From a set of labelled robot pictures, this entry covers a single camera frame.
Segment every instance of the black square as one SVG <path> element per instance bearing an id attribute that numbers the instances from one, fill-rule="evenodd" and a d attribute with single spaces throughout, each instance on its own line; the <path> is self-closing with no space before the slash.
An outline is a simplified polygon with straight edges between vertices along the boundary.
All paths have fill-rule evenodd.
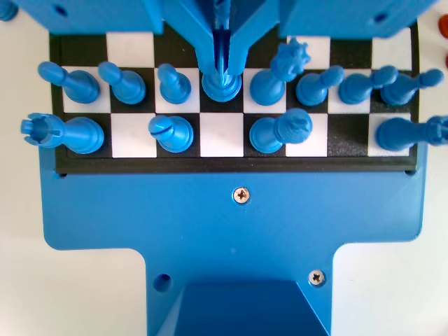
<path id="1" fill-rule="evenodd" d="M 344 69 L 372 67 L 372 40 L 330 40 L 330 66 Z"/>
<path id="2" fill-rule="evenodd" d="M 241 89 L 237 95 L 230 101 L 220 103 L 214 101 L 212 98 L 207 96 L 204 89 L 202 88 L 202 72 L 199 73 L 199 103 L 201 112 L 241 112 L 243 113 L 243 78 L 241 75 Z"/>
<path id="3" fill-rule="evenodd" d="M 283 145 L 277 152 L 263 154 L 252 147 L 249 132 L 252 125 L 261 118 L 278 118 L 281 114 L 275 113 L 245 113 L 244 114 L 244 157 L 245 158 L 283 158 L 286 156 L 286 148 Z"/>
<path id="4" fill-rule="evenodd" d="M 286 38 L 279 38 L 279 29 L 276 26 L 249 48 L 246 68 L 270 68 L 280 43 L 286 43 Z"/>
<path id="5" fill-rule="evenodd" d="M 130 70 L 139 74 L 146 85 L 146 96 L 138 104 L 125 104 L 119 101 L 111 91 L 112 113 L 155 113 L 155 93 L 158 90 L 154 84 L 154 68 L 120 68 Z"/>
<path id="6" fill-rule="evenodd" d="M 154 63 L 169 63 L 175 68 L 197 68 L 195 49 L 168 24 L 162 35 L 154 35 Z"/>
<path id="7" fill-rule="evenodd" d="M 306 74 L 321 74 L 323 70 L 305 70 L 300 76 L 286 84 L 286 109 L 304 109 L 308 113 L 327 113 L 328 112 L 328 94 L 325 100 L 319 105 L 306 106 L 302 104 L 295 94 L 295 89 L 299 80 Z"/>
<path id="8" fill-rule="evenodd" d="M 110 113 L 65 113 L 64 121 L 68 121 L 77 117 L 86 117 L 92 119 L 103 129 L 104 143 L 96 152 L 91 154 L 77 154 L 67 149 L 67 157 L 73 159 L 90 159 L 90 158 L 112 158 L 112 138 L 111 138 L 111 115 Z"/>
<path id="9" fill-rule="evenodd" d="M 200 122 L 199 113 L 180 113 L 180 114 L 158 114 L 158 116 L 167 117 L 182 117 L 186 119 L 193 128 L 194 138 L 191 146 L 182 153 L 170 153 L 163 149 L 157 142 L 157 157 L 158 158 L 199 158 L 200 157 Z"/>
<path id="10" fill-rule="evenodd" d="M 368 114 L 328 115 L 328 156 L 367 156 Z"/>
<path id="11" fill-rule="evenodd" d="M 60 65 L 98 67 L 107 61 L 106 35 L 60 36 Z"/>

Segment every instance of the blue chess piece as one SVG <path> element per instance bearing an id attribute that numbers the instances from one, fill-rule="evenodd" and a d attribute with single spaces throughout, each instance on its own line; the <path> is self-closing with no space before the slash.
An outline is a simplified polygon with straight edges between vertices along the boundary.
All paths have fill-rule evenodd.
<path id="1" fill-rule="evenodd" d="M 97 80 L 88 72 L 75 70 L 68 73 L 53 62 L 43 62 L 38 66 L 39 75 L 46 81 L 64 88 L 65 94 L 74 102 L 89 104 L 99 96 Z"/>
<path id="2" fill-rule="evenodd" d="M 427 142 L 433 146 L 446 145 L 448 116 L 434 116 L 422 123 L 392 118 L 378 127 L 376 139 L 378 145 L 388 151 L 401 151 L 418 142 Z"/>
<path id="3" fill-rule="evenodd" d="M 344 69 L 339 65 L 331 66 L 320 75 L 308 73 L 299 80 L 295 95 L 302 104 L 315 106 L 325 100 L 329 88 L 339 85 L 343 79 Z"/>
<path id="4" fill-rule="evenodd" d="M 193 128 L 182 117 L 158 115 L 149 122 L 150 134 L 171 153 L 186 151 L 193 142 Z"/>
<path id="5" fill-rule="evenodd" d="M 179 73 L 170 64 L 162 64 L 157 70 L 160 79 L 160 94 L 171 104 L 186 102 L 191 93 L 190 80 L 183 73 Z"/>
<path id="6" fill-rule="evenodd" d="M 416 78 L 400 73 L 393 84 L 381 89 L 381 98 L 388 105 L 404 105 L 412 99 L 418 89 L 436 86 L 442 81 L 443 73 L 439 69 L 431 69 Z"/>
<path id="7" fill-rule="evenodd" d="M 0 0 L 0 21 L 12 20 L 19 8 L 9 0 Z"/>
<path id="8" fill-rule="evenodd" d="M 32 113 L 20 127 L 24 139 L 31 145 L 54 148 L 64 144 L 78 154 L 97 151 L 104 142 L 102 128 L 93 120 L 77 117 L 63 122 L 53 114 Z"/>
<path id="9" fill-rule="evenodd" d="M 111 85 L 113 94 L 120 102 L 137 104 L 146 95 L 143 78 L 133 71 L 122 71 L 114 63 L 102 62 L 98 73 L 103 81 Z"/>
<path id="10" fill-rule="evenodd" d="M 391 65 L 383 66 L 369 77 L 354 73 L 342 81 L 339 86 L 339 98 L 345 104 L 359 104 L 370 97 L 373 89 L 392 84 L 397 76 L 398 70 Z"/>
<path id="11" fill-rule="evenodd" d="M 251 127 L 249 139 L 260 153 L 277 152 L 284 144 L 300 144 L 313 130 L 309 114 L 301 108 L 292 108 L 274 118 L 261 118 Z"/>
<path id="12" fill-rule="evenodd" d="M 259 105 L 277 103 L 285 93 L 286 82 L 291 82 L 303 72 L 303 66 L 311 61 L 307 54 L 308 44 L 300 44 L 292 38 L 282 43 L 271 61 L 271 69 L 258 72 L 251 81 L 252 99 Z"/>

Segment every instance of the hole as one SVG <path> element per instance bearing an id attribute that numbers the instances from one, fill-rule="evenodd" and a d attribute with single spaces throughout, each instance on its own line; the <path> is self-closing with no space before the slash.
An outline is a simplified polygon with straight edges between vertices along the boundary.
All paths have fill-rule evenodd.
<path id="1" fill-rule="evenodd" d="M 171 277 L 168 274 L 161 274 L 154 280 L 154 289 L 157 292 L 164 293 L 171 288 Z"/>
<path id="2" fill-rule="evenodd" d="M 63 16 L 64 18 L 66 18 L 67 15 L 68 15 L 66 9 L 65 9 L 64 7 L 62 7 L 62 6 L 54 5 L 54 6 L 53 6 L 53 9 L 55 10 L 55 12 L 56 12 L 58 15 L 61 15 L 61 16 Z"/>
<path id="3" fill-rule="evenodd" d="M 379 24 L 379 23 L 382 23 L 383 21 L 385 21 L 386 18 L 387 18 L 387 13 L 383 12 L 383 13 L 380 13 L 380 14 L 376 15 L 373 18 L 373 22 L 376 23 L 376 24 Z"/>

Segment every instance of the blue plastic part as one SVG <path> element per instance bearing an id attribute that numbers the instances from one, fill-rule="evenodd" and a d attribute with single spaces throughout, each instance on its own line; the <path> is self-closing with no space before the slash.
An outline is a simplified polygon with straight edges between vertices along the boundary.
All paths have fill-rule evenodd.
<path id="1" fill-rule="evenodd" d="M 354 73 L 342 81 L 339 86 L 339 98 L 345 104 L 359 104 L 370 97 L 373 89 L 392 84 L 396 81 L 397 76 L 398 70 L 391 65 L 374 71 L 370 77 Z"/>
<path id="2" fill-rule="evenodd" d="M 19 8 L 9 0 L 0 0 L 0 21 L 9 21 L 15 18 Z"/>
<path id="3" fill-rule="evenodd" d="M 325 100 L 328 89 L 339 85 L 344 79 L 344 69 L 339 66 L 331 66 L 322 74 L 308 73 L 301 77 L 295 95 L 299 102 L 306 106 L 315 106 Z"/>
<path id="4" fill-rule="evenodd" d="M 277 119 L 261 118 L 251 127 L 249 139 L 260 153 L 277 152 L 284 144 L 300 144 L 313 130 L 309 114 L 301 108 L 292 108 Z"/>
<path id="5" fill-rule="evenodd" d="M 146 94 L 146 86 L 139 74 L 120 70 L 118 66 L 110 62 L 102 62 L 98 66 L 101 79 L 109 83 L 115 97 L 125 104 L 137 104 L 143 100 Z"/>
<path id="6" fill-rule="evenodd" d="M 401 151 L 419 142 L 447 145 L 448 116 L 434 116 L 422 123 L 393 118 L 378 127 L 376 139 L 378 145 L 388 151 Z"/>
<path id="7" fill-rule="evenodd" d="M 68 174 L 58 179 L 54 150 L 40 148 L 44 237 L 58 250 L 140 253 L 150 336 L 162 325 L 176 324 L 178 316 L 170 312 L 176 312 L 179 295 L 199 281 L 297 282 L 330 334 L 336 250 L 355 242 L 404 242 L 420 233 L 426 149 L 419 146 L 412 176 L 317 171 Z M 244 205 L 232 198 L 240 186 L 251 193 Z M 341 216 L 347 207 L 350 211 Z M 326 283 L 319 288 L 308 282 L 316 269 L 325 273 Z M 161 274 L 171 277 L 163 293 L 154 288 Z M 241 322 L 241 328 L 250 327 Z"/>
<path id="8" fill-rule="evenodd" d="M 307 47 L 307 43 L 298 43 L 295 38 L 288 44 L 280 44 L 278 53 L 271 61 L 271 69 L 262 70 L 252 78 L 250 90 L 256 103 L 269 106 L 283 97 L 285 83 L 301 74 L 303 66 L 311 61 Z"/>
<path id="9" fill-rule="evenodd" d="M 190 80 L 176 71 L 170 64 L 162 64 L 157 70 L 160 79 L 160 94 L 169 103 L 182 104 L 187 101 L 191 93 Z"/>
<path id="10" fill-rule="evenodd" d="M 381 98 L 388 105 L 404 105 L 413 98 L 417 90 L 436 86 L 443 81 L 443 77 L 443 72 L 439 69 L 420 73 L 416 78 L 400 73 L 393 84 L 381 89 Z"/>
<path id="11" fill-rule="evenodd" d="M 39 75 L 54 85 L 62 86 L 68 98 L 81 104 L 89 104 L 99 96 L 99 84 L 88 72 L 67 70 L 53 62 L 42 62 L 38 66 Z"/>
<path id="12" fill-rule="evenodd" d="M 182 117 L 158 115 L 151 119 L 148 130 L 161 147 L 171 153 L 182 153 L 193 142 L 193 128 Z"/>
<path id="13" fill-rule="evenodd" d="M 53 34 L 163 32 L 160 0 L 15 0 L 14 2 Z"/>
<path id="14" fill-rule="evenodd" d="M 31 145 L 42 148 L 54 148 L 64 144 L 78 154 L 97 151 L 104 142 L 101 127 L 86 117 L 77 117 L 63 122 L 52 114 L 32 113 L 31 120 L 23 120 L 20 126 L 24 139 Z"/>

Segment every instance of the blue plastic base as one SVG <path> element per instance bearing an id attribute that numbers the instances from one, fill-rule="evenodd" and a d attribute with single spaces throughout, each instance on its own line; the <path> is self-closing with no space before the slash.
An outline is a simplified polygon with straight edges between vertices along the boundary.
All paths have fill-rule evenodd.
<path id="1" fill-rule="evenodd" d="M 43 229 L 61 250 L 130 248 L 146 261 L 148 334 L 191 282 L 296 281 L 327 333 L 333 256 L 353 242 L 403 242 L 421 230 L 426 146 L 415 174 L 117 174 L 55 178 L 39 149 Z M 235 188 L 251 200 L 237 204 Z M 313 287 L 312 270 L 326 283 Z M 161 293 L 155 280 L 170 276 Z"/>

